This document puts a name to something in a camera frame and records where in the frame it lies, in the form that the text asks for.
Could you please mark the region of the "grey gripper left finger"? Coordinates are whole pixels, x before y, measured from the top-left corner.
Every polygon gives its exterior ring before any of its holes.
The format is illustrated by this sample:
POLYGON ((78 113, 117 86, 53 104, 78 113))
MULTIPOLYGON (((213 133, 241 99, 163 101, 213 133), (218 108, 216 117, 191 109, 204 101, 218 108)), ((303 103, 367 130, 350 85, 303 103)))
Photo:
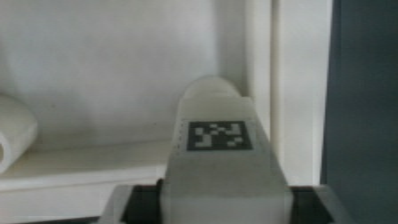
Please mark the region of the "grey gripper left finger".
POLYGON ((133 186, 119 185, 113 189, 97 224, 124 224, 122 214, 131 196, 133 186))

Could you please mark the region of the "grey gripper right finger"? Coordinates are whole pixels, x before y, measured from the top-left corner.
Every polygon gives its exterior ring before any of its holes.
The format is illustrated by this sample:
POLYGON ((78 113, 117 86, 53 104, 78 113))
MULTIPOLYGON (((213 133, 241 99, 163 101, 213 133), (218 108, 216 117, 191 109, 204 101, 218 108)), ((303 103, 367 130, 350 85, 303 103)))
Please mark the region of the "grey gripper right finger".
POLYGON ((343 206, 341 200, 337 198, 335 192, 328 185, 319 185, 314 187, 314 193, 319 198, 325 210, 332 217, 330 224, 355 224, 348 210, 343 206))

